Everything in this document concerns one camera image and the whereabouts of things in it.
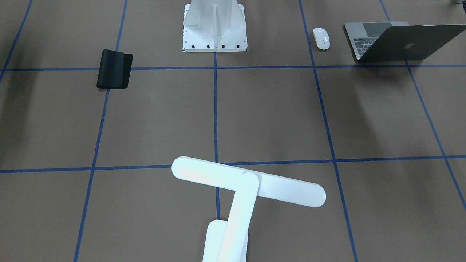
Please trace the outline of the white desk lamp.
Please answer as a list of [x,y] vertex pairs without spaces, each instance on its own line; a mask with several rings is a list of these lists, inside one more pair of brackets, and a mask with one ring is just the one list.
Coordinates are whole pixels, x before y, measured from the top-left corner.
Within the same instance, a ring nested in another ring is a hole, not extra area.
[[228,219],[214,219],[208,224],[202,260],[204,262],[245,262],[249,225],[257,197],[321,207],[326,192],[316,183],[301,181],[260,171],[214,163],[189,156],[176,158],[173,175],[234,192]]

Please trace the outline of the white computer mouse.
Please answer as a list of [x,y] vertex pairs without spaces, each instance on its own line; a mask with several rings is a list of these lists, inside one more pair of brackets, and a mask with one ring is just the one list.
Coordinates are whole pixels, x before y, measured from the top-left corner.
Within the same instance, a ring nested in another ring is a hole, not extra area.
[[331,47],[328,32],[324,28],[314,28],[312,32],[318,49],[328,50]]

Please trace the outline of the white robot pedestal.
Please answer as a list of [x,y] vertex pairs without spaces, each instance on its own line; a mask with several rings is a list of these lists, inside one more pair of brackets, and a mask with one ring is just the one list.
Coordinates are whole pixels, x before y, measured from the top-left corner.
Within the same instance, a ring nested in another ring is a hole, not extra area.
[[182,50],[247,51],[244,6],[236,0],[192,0],[183,8]]

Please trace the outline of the grey laptop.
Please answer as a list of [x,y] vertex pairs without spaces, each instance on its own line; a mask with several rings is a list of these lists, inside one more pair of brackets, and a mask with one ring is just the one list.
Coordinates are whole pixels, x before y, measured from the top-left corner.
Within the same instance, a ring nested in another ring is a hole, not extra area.
[[404,21],[346,22],[357,62],[420,61],[465,31],[464,24],[409,25]]

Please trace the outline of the black mouse pad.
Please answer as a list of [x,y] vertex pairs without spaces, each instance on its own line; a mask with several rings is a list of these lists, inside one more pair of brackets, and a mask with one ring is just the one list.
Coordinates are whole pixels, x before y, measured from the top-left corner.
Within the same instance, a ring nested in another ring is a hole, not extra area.
[[133,58],[133,54],[104,49],[100,58],[96,87],[99,89],[128,88]]

